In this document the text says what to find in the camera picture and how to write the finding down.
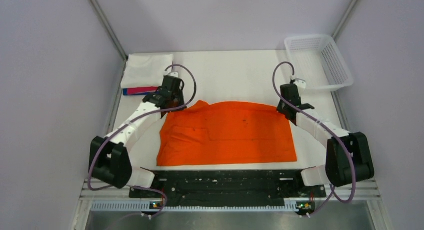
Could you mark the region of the orange t-shirt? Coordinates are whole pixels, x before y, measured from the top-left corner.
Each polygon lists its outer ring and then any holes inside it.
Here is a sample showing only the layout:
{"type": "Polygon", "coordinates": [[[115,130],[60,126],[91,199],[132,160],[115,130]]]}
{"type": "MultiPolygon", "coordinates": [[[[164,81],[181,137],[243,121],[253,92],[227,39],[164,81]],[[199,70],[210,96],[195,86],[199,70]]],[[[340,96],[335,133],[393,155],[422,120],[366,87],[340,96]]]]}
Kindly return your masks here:
{"type": "Polygon", "coordinates": [[[172,112],[160,131],[158,166],[295,162],[291,125],[273,106],[198,101],[172,112]]]}

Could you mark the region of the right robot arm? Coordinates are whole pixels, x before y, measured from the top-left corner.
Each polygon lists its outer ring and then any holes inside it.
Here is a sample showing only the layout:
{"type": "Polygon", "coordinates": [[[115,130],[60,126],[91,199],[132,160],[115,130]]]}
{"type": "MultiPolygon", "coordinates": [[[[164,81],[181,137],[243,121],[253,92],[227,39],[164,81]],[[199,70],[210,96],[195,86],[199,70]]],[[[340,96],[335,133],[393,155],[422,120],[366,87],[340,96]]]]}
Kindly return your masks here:
{"type": "Polygon", "coordinates": [[[315,108],[302,103],[298,86],[294,83],[280,86],[282,97],[277,111],[320,142],[326,149],[325,163],[299,171],[293,190],[307,196],[317,185],[341,187],[374,177],[375,168],[367,136],[339,128],[322,118],[315,108]]]}

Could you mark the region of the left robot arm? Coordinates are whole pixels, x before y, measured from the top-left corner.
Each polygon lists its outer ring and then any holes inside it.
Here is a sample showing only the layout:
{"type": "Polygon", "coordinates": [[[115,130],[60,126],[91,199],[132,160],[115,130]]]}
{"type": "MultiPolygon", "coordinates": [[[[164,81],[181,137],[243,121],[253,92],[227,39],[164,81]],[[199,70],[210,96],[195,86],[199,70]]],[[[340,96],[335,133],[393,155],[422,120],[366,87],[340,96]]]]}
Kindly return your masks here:
{"type": "Polygon", "coordinates": [[[155,180],[152,171],[136,166],[136,160],[130,156],[135,143],[145,131],[163,115],[170,111],[185,108],[182,79],[167,75],[162,85],[146,95],[134,113],[119,127],[106,136],[96,136],[90,144],[88,183],[92,178],[106,183],[107,187],[141,187],[149,197],[160,192],[160,183],[155,180]]]}

